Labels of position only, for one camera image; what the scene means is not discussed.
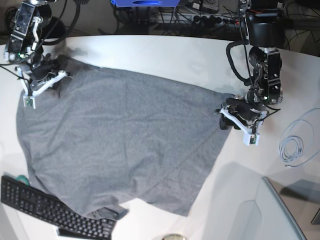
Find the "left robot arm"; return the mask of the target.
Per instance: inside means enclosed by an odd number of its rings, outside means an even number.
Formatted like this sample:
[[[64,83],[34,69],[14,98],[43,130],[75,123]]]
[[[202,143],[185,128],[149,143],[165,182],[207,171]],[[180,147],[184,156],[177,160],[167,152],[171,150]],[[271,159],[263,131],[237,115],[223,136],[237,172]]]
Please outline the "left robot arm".
[[[227,98],[221,109],[220,128],[240,126],[257,133],[259,124],[280,111],[283,100],[280,80],[282,58],[278,47],[285,42],[283,3],[278,0],[240,0],[237,17],[241,40],[226,47],[226,55],[235,76],[249,88],[245,96]],[[248,78],[237,71],[231,49],[244,49]]]

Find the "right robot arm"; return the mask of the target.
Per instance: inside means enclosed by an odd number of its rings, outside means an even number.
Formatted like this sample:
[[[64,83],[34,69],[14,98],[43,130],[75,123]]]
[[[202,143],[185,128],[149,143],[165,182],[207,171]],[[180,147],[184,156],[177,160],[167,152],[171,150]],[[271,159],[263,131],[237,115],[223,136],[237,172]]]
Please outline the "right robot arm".
[[[64,70],[60,57],[53,59],[44,55],[44,47],[61,43],[73,30],[81,12],[81,1],[74,3],[75,15],[70,28],[54,41],[48,38],[60,20],[53,19],[49,0],[25,0],[18,8],[3,55],[8,66],[16,66],[26,96],[38,96],[64,77],[71,76]]]

